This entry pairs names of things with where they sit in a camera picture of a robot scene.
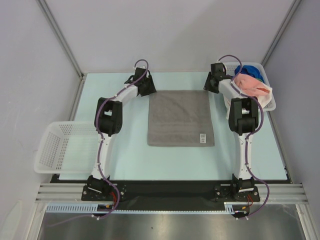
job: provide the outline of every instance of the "cloth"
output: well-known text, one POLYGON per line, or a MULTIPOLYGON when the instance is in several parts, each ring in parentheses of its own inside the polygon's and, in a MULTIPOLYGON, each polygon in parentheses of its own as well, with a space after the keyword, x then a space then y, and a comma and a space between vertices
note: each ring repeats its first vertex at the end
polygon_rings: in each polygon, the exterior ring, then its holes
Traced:
MULTIPOLYGON (((234 70, 234 75, 236 75, 239 72, 239 70, 240 70, 240 66, 237 66, 236 69, 234 70)), ((259 69, 256 68, 255 66, 251 66, 251 65, 242 66, 241 74, 247 74, 265 83, 264 78, 262 77, 259 69)))
MULTIPOLYGON (((258 79, 239 73, 234 83, 248 96, 257 97, 262 108, 268 105, 272 99, 272 87, 264 84, 258 79)), ((224 97, 224 104, 227 107, 226 119, 229 119, 230 102, 224 97)))
POLYGON ((208 91, 165 90, 151 94, 147 143, 157 147, 214 146, 208 91))

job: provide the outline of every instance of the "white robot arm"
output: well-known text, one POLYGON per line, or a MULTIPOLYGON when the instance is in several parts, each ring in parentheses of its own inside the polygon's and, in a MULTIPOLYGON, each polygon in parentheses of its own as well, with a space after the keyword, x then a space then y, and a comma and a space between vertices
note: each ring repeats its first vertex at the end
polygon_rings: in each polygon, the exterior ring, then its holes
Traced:
POLYGON ((242 91, 232 82, 232 77, 226 74, 226 68, 221 62, 211 64, 211 72, 204 89, 217 94, 222 93, 230 102, 228 123, 234 134, 236 149, 231 184, 234 194, 253 191, 254 178, 248 168, 251 170, 251 133, 259 125, 258 105, 253 99, 241 94, 242 91))
POLYGON ((150 72, 145 68, 137 67, 134 75, 130 76, 124 83, 123 89, 118 94, 110 99, 101 97, 98 100, 94 120, 99 132, 98 153, 94 168, 83 188, 86 192, 85 195, 82 195, 81 199, 83 201, 91 201, 92 199, 105 200, 112 190, 112 187, 105 179, 110 178, 112 147, 117 134, 122 128, 123 107, 138 95, 143 97, 156 91, 150 72))
MULTIPOLYGON (((219 92, 227 98, 229 102, 232 99, 245 99, 244 96, 241 96, 232 86, 230 79, 224 79, 219 82, 218 89, 219 92)), ((241 109, 243 114, 246 114, 248 111, 246 109, 241 109)), ((254 135, 250 135, 246 140, 249 132, 239 134, 238 132, 233 132, 235 139, 235 164, 233 168, 233 174, 237 179, 249 180, 252 178, 251 174, 247 170, 247 166, 251 169, 251 145, 254 135), (247 150, 247 166, 246 166, 246 141, 248 141, 248 150, 247 150)), ((240 189, 239 192, 252 191, 253 187, 240 189)))
MULTIPOLYGON (((122 103, 122 107, 124 107, 131 99, 135 98, 138 96, 138 87, 135 85, 131 85, 129 86, 129 84, 125 84, 124 87, 126 89, 126 91, 124 91, 122 94, 118 95, 113 101, 116 102, 121 102, 122 103)), ((98 156, 96 157, 95 160, 95 165, 94 168, 91 172, 91 175, 95 178, 95 179, 102 179, 101 173, 99 171, 98 168, 98 164, 100 164, 101 166, 101 170, 103 175, 106 178, 109 178, 110 176, 110 159, 111 159, 111 153, 112 153, 112 148, 113 148, 113 144, 114 141, 116 139, 117 134, 113 134, 111 136, 108 136, 107 133, 102 133, 104 141, 100 150, 100 159, 99 159, 99 163, 98 163, 98 156)), ((98 146, 100 145, 101 142, 101 136, 98 135, 98 146)))

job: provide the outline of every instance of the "blue cloth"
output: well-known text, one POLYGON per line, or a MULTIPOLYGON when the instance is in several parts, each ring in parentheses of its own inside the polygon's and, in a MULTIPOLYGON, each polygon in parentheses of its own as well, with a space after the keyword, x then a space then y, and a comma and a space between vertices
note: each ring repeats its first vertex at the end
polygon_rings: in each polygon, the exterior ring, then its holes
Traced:
MULTIPOLYGON (((234 74, 237 74, 240 70, 240 66, 237 66, 236 69, 234 70, 234 74)), ((244 65, 242 66, 241 74, 247 74, 251 77, 254 77, 256 79, 261 79, 263 83, 265 83, 264 78, 261 76, 261 73, 258 68, 255 66, 250 66, 250 65, 244 65)))

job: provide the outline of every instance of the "light blue table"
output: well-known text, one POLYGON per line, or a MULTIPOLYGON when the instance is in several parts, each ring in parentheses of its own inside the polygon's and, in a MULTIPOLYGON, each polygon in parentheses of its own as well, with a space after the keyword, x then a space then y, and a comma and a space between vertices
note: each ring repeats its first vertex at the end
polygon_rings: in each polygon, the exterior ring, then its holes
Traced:
MULTIPOLYGON (((131 73, 89 73, 75 121, 94 121, 97 101, 117 93, 131 73)), ((156 89, 202 90, 207 72, 154 72, 156 89)), ((123 109, 123 126, 111 159, 114 180, 230 180, 235 162, 235 140, 226 120, 221 94, 209 93, 214 130, 213 147, 155 147, 147 145, 149 97, 136 97, 123 109)), ((287 175, 268 115, 252 143, 252 170, 264 180, 286 180, 287 175)), ((88 174, 61 174, 61 180, 86 180, 88 174)))

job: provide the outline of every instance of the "plastic basket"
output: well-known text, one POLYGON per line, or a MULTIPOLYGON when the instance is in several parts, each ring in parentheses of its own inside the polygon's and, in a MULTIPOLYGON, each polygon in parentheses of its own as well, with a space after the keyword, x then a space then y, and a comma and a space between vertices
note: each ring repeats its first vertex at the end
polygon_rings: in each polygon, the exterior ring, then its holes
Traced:
POLYGON ((34 170, 40 174, 90 173, 97 157, 98 140, 92 122, 53 122, 41 139, 34 170))
MULTIPOLYGON (((226 74, 228 75, 231 75, 231 76, 234 76, 235 75, 235 69, 239 66, 239 63, 238 62, 224 62, 223 63, 226 67, 226 74)), ((265 69, 264 67, 260 64, 260 63, 256 63, 256 62, 242 62, 242 65, 251 65, 251 66, 254 66, 256 67, 257 69, 259 69, 262 77, 263 77, 263 81, 264 81, 264 84, 265 85, 268 85, 269 87, 270 86, 270 83, 268 81, 268 78, 267 78, 267 75, 266 75, 266 72, 265 72, 265 69)), ((271 101, 267 104, 267 106, 265 106, 263 108, 263 111, 266 112, 266 111, 273 111, 276 109, 276 102, 275 102, 275 98, 274 98, 274 95, 272 94, 272 99, 271 101)))

